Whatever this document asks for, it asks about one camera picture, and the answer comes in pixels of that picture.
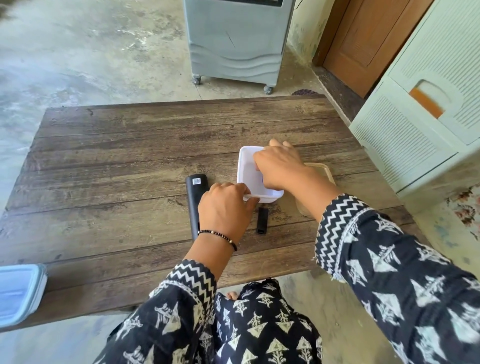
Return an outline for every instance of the person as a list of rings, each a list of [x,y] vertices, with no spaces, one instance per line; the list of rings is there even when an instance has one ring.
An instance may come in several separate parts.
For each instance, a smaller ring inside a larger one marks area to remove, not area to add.
[[[320,223],[318,264],[350,285],[404,363],[480,363],[480,283],[388,216],[306,167],[288,142],[254,155],[267,188],[286,190]],[[322,338],[275,279],[241,292],[216,282],[258,202],[242,183],[215,183],[198,206],[184,260],[109,336],[100,363],[321,363]]]

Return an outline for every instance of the blue lid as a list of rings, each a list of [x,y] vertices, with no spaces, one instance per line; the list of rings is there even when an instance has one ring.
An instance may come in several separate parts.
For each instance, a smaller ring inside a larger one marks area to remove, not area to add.
[[[46,282],[43,264],[0,267],[0,328],[16,325],[35,311]]]

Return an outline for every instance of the wall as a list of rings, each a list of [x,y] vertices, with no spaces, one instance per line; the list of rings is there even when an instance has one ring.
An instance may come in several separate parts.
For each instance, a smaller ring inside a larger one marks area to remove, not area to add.
[[[310,64],[335,0],[296,0],[288,42]]]

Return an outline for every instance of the black bracelet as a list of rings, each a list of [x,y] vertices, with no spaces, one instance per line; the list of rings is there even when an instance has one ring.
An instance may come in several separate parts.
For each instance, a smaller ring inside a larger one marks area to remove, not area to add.
[[[214,234],[216,236],[219,236],[220,238],[224,238],[226,241],[228,241],[231,246],[233,246],[233,250],[237,251],[237,246],[235,245],[235,243],[233,242],[233,240],[229,239],[228,237],[226,237],[225,235],[223,234],[220,234],[219,232],[216,232],[216,231],[213,231],[213,230],[200,230],[198,232],[198,234],[200,235],[202,232],[208,232],[210,234]]]

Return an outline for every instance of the wooden door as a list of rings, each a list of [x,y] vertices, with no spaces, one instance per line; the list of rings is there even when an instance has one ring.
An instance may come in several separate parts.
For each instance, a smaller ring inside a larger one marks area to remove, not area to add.
[[[323,66],[365,97],[433,0],[350,0]]]

